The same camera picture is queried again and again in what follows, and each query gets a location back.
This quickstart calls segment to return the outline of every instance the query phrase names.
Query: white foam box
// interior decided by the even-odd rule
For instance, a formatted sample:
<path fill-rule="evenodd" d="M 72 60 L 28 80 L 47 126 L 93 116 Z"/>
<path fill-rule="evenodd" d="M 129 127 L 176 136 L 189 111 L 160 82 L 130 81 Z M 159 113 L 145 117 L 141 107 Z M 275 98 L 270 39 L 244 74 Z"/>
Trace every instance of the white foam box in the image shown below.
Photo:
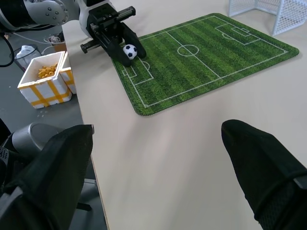
<path fill-rule="evenodd" d="M 21 78 L 18 89 L 35 109 L 67 102 L 71 99 L 72 93 L 59 75 L 59 66 L 64 55 L 65 51 L 62 51 L 32 59 Z M 43 66 L 53 66 L 56 63 L 58 67 L 53 76 L 39 79 L 39 69 L 42 69 Z"/>
<path fill-rule="evenodd" d="M 61 66 L 59 69 L 59 73 L 62 76 L 63 80 L 67 84 L 68 88 L 71 90 L 73 94 L 76 94 L 76 86 L 75 81 L 73 79 L 71 63 L 69 62 L 68 52 L 65 53 L 64 58 L 61 62 Z"/>

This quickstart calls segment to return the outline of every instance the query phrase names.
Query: small soccer ball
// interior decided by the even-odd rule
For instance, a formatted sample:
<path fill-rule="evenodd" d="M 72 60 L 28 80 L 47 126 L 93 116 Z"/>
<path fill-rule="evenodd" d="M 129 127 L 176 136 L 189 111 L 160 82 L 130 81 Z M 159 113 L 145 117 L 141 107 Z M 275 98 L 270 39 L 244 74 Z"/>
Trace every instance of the small soccer ball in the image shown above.
<path fill-rule="evenodd" d="M 133 60 L 138 54 L 138 51 L 134 45 L 125 45 L 123 50 L 130 60 Z"/>

